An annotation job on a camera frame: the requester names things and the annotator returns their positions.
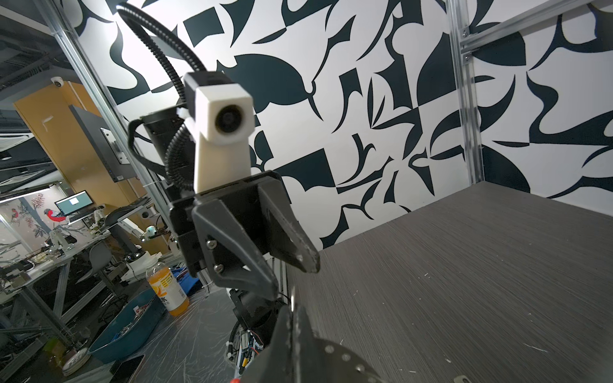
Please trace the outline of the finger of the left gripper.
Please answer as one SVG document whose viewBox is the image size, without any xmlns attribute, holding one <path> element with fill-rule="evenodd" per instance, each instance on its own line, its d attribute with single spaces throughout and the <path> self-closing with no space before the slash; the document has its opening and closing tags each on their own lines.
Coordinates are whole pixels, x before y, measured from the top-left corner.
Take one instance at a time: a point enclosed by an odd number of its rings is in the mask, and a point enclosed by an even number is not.
<svg viewBox="0 0 613 383">
<path fill-rule="evenodd" d="M 219 199 L 195 204 L 192 211 L 204 263 L 218 287 L 276 299 L 279 283 L 263 254 L 230 209 Z"/>
<path fill-rule="evenodd" d="M 268 252 L 304 273 L 318 273 L 319 252 L 295 217 L 282 182 L 264 178 L 258 194 Z"/>
</svg>

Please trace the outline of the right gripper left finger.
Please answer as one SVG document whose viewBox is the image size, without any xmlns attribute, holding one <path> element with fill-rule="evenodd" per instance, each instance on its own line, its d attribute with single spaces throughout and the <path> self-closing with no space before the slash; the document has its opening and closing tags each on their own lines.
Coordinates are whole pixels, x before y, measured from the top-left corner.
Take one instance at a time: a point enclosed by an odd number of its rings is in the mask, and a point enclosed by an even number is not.
<svg viewBox="0 0 613 383">
<path fill-rule="evenodd" d="M 279 311 L 271 343 L 244 371 L 240 381 L 292 382 L 292 312 L 289 306 Z"/>
</svg>

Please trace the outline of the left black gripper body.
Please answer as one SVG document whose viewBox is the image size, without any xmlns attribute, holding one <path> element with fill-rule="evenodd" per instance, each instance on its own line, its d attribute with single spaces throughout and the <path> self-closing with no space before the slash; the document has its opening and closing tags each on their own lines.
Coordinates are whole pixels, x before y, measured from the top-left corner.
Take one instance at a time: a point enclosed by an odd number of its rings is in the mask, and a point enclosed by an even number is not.
<svg viewBox="0 0 613 383">
<path fill-rule="evenodd" d="M 281 181 L 264 172 L 170 204 L 170 221 L 189 274 L 215 278 L 268 278 L 260 263 L 269 252 L 260 187 Z"/>
</svg>

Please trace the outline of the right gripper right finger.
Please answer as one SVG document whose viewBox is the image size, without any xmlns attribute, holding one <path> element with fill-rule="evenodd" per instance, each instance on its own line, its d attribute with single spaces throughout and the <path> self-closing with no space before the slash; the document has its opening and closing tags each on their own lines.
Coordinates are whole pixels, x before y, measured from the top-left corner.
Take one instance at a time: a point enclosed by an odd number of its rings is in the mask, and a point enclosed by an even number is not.
<svg viewBox="0 0 613 383">
<path fill-rule="evenodd" d="M 291 324 L 292 382 L 334 381 L 326 362 L 325 346 L 314 335 L 306 309 L 297 306 L 292 311 Z"/>
</svg>

